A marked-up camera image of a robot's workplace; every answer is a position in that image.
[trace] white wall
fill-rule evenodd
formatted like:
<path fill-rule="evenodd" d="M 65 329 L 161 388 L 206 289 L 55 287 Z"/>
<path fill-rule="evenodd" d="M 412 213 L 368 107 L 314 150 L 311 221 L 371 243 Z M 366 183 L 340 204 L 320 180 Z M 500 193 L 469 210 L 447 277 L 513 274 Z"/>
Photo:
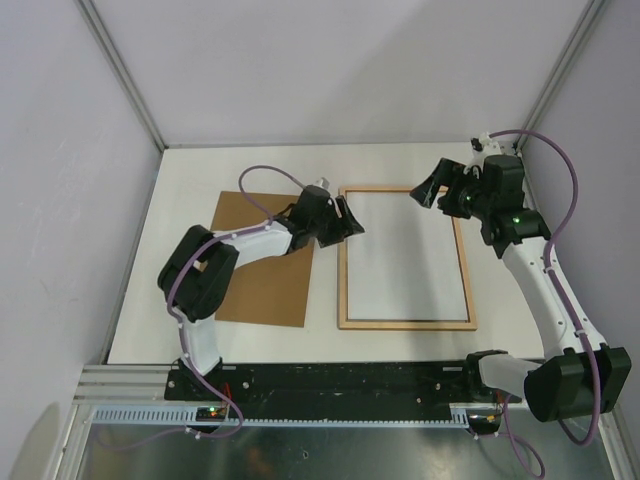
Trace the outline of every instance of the white wall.
<path fill-rule="evenodd" d="M 466 141 L 525 121 L 587 0 L 97 0 L 165 142 Z"/>
<path fill-rule="evenodd" d="M 102 345 L 159 154 L 70 0 L 0 15 L 0 478 L 40 477 Z"/>
<path fill-rule="evenodd" d="M 540 130 L 575 161 L 580 198 L 558 255 L 578 298 L 634 368 L 622 406 L 640 449 L 640 3 L 615 0 Z M 570 195 L 562 161 L 535 140 L 526 153 L 538 204 L 555 227 Z"/>

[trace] brown cardboard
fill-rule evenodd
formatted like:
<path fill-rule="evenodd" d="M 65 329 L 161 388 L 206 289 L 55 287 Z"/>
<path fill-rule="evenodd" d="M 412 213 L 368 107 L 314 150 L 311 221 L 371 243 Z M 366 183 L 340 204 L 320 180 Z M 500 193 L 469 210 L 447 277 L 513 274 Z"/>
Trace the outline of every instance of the brown cardboard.
<path fill-rule="evenodd" d="M 295 195 L 251 193 L 269 211 L 295 203 Z M 222 192 L 211 230 L 235 230 L 264 221 L 264 213 L 239 192 Z M 238 268 L 216 312 L 216 320 L 304 327 L 313 243 L 284 257 L 264 258 Z"/>

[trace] picture frame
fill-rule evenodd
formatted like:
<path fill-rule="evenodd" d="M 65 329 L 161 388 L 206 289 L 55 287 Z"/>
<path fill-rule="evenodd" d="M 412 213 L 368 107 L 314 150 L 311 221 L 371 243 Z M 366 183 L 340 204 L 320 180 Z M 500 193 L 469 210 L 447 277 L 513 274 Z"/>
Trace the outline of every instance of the picture frame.
<path fill-rule="evenodd" d="M 409 198 L 409 192 L 411 191 L 410 187 L 398 187 L 398 186 L 348 186 L 342 187 L 340 189 L 340 194 L 343 195 L 348 202 L 349 194 L 362 194 L 362 193 L 370 193 L 370 194 L 404 194 L 407 196 L 407 203 L 410 205 L 413 203 Z M 440 190 L 440 193 L 446 192 L 446 189 L 443 188 Z M 358 212 L 351 207 L 356 219 L 358 218 Z M 477 330 L 477 322 L 476 322 L 476 314 L 474 310 L 473 304 L 473 295 L 471 292 L 471 280 L 469 276 L 469 270 L 467 266 L 467 259 L 464 249 L 464 241 L 462 237 L 462 231 L 460 228 L 459 220 L 457 218 L 448 218 L 446 219 L 446 223 L 442 223 L 442 217 L 438 217 L 437 220 L 438 225 L 449 224 L 452 228 L 453 233 L 453 241 L 455 243 L 455 253 L 457 254 L 457 270 L 460 275 L 460 284 L 457 287 L 457 290 L 462 290 L 462 297 L 460 294 L 457 295 L 458 303 L 460 303 L 460 298 L 464 298 L 464 310 L 466 312 L 466 318 L 455 318 L 455 319 L 438 319 L 438 318 L 400 318 L 400 319 L 389 319 L 389 318 L 358 318 L 352 319 L 349 315 L 349 243 L 358 241 L 358 237 L 352 237 L 351 239 L 347 239 L 345 242 L 342 242 L 339 245 L 338 249 L 338 328 L 344 330 L 452 330 L 452 331 L 475 331 Z M 367 229 L 367 225 L 363 224 L 365 231 Z M 448 276 L 451 277 L 452 269 L 447 267 Z M 455 309 L 460 312 L 461 306 L 455 306 Z"/>

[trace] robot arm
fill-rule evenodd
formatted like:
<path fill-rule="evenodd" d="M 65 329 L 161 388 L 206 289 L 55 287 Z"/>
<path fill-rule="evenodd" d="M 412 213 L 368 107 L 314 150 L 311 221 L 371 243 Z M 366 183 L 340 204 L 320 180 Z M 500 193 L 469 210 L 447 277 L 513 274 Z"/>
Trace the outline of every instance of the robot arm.
<path fill-rule="evenodd" d="M 220 362 L 215 323 L 209 317 L 222 304 L 235 269 L 262 258 L 288 255 L 313 239 L 324 248 L 364 232 L 344 197 L 331 198 L 321 185 L 307 185 L 285 211 L 288 213 L 276 215 L 272 222 L 230 232 L 191 227 L 162 269 L 158 286 L 168 299 L 179 272 L 195 252 L 214 237 L 221 239 L 198 258 L 200 269 L 190 267 L 174 297 L 174 310 L 184 319 L 180 328 L 184 328 L 190 363 L 201 375 Z"/>
<path fill-rule="evenodd" d="M 504 351 L 467 357 L 472 389 L 498 388 L 526 398 L 540 421 L 588 415 L 593 409 L 592 371 L 587 353 L 573 327 L 548 271 L 553 269 L 573 310 L 583 319 L 583 330 L 595 352 L 601 380 L 601 412 L 613 409 L 631 369 L 624 348 L 609 348 L 578 303 L 551 250 L 552 267 L 545 266 L 544 251 L 550 232 L 542 216 L 523 207 L 524 168 L 520 158 L 503 155 L 494 140 L 472 140 L 474 159 L 469 165 L 441 159 L 434 172 L 411 192 L 426 208 L 436 203 L 444 214 L 476 217 L 482 222 L 485 244 L 518 282 L 536 321 L 545 363 L 516 359 Z M 447 191 L 437 198 L 444 186 Z"/>

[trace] wooden border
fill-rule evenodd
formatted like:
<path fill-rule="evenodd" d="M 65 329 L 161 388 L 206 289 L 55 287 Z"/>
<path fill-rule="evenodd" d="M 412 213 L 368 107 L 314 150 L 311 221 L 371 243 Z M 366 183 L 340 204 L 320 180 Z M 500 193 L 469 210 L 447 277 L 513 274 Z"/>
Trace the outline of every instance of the wooden border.
<path fill-rule="evenodd" d="M 349 192 L 409 193 L 410 191 L 411 188 L 408 187 L 355 186 L 340 188 L 340 195 L 344 195 L 346 198 Z M 446 188 L 441 188 L 440 192 L 446 192 Z M 473 305 L 473 296 L 471 295 L 471 280 L 469 277 L 469 269 L 467 266 L 467 257 L 464 251 L 460 222 L 457 218 L 452 218 L 451 222 L 453 224 L 453 235 L 456 240 L 456 249 L 458 251 L 458 264 L 460 266 L 460 273 L 462 275 L 462 286 L 464 288 L 468 321 L 349 321 L 349 262 L 347 240 L 340 243 L 338 247 L 338 328 L 342 330 L 477 330 L 478 325 L 476 323 L 476 312 Z"/>

